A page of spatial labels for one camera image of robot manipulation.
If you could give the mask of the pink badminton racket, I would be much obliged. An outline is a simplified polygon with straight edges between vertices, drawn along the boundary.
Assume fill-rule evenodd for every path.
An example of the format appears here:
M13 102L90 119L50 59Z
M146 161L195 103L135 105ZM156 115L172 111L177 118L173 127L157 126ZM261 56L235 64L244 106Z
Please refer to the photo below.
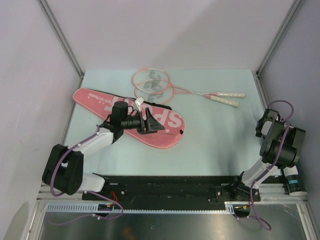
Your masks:
M173 84L171 76L166 71L158 68L142 68L137 70L131 78L131 82L134 86L134 95L135 95L135 86L141 83L142 81L146 81L146 80L165 80Z
M142 97L149 102L155 102L159 104L166 104L170 102L174 96L178 94L198 95L211 101L229 105L234 108L238 108L239 103L229 100L228 98L244 99L246 97L246 94L243 92L200 93L173 85L168 80L155 79L148 79L138 83L135 86L134 94L137 97Z

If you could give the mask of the pink racket bag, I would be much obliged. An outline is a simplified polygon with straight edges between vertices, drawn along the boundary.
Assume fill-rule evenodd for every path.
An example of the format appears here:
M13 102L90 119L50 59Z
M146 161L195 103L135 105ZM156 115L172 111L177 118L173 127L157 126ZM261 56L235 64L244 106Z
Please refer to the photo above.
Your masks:
M134 98L129 99L89 88L79 88L73 94L73 100L103 120L112 113L115 102L125 101L129 106L132 106L135 101ZM165 127L165 130L142 135L135 129L128 129L124 131L125 134L153 148L168 149L176 145L183 137L186 127L182 116L165 105L146 101L141 104L142 110L147 107L154 118Z

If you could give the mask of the black shuttlecock tube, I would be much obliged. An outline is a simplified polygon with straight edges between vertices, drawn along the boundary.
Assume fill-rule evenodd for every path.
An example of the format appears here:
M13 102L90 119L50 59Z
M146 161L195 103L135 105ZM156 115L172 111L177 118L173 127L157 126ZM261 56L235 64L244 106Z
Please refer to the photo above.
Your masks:
M301 197L307 195L307 192L299 181L299 172L296 166L286 167L283 173L290 196Z

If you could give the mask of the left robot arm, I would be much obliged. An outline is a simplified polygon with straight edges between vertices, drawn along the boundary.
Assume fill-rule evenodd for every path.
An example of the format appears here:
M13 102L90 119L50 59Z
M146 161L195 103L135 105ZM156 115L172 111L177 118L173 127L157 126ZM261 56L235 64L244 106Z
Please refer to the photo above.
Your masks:
M50 187L54 197L69 196L78 191L93 192L100 200L110 196L111 188L106 179L95 173L84 172L84 162L99 150L114 144L125 130L138 134L153 134L165 129L149 108L144 111L133 108L125 101L117 101L106 120L97 125L96 131L74 146L56 144L50 152L42 182Z

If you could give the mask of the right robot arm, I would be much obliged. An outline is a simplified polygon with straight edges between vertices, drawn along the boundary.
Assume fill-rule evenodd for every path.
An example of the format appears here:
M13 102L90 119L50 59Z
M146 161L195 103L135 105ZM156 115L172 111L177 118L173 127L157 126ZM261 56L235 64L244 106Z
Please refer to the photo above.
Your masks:
M307 193L300 186L296 167L301 155L306 131L292 127L280 120L280 114L273 109L266 109L255 127L255 136L262 138L259 160L238 176L230 188L231 196L242 201L252 197L258 199L260 185L275 171L284 173L289 195L304 196Z

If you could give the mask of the aluminium frame rail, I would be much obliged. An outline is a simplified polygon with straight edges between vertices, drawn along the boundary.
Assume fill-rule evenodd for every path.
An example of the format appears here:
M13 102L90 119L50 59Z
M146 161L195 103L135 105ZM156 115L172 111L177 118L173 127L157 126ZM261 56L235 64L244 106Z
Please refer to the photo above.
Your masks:
M263 183L260 188L261 201L258 204L302 204L308 202L308 195L289 195L285 187L279 183ZM36 202L39 203L86 203L89 200L82 200L82 192L78 191L73 195L63 194L55 197L51 194L50 187L42 184L40 186Z

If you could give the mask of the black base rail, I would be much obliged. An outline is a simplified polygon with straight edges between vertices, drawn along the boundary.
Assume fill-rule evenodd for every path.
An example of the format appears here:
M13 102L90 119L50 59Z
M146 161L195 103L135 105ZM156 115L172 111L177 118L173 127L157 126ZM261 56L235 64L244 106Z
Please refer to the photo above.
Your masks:
M97 193L130 200L137 195L157 197L204 197L216 202L260 201L258 190L250 190L240 176L120 176L102 175L105 183Z

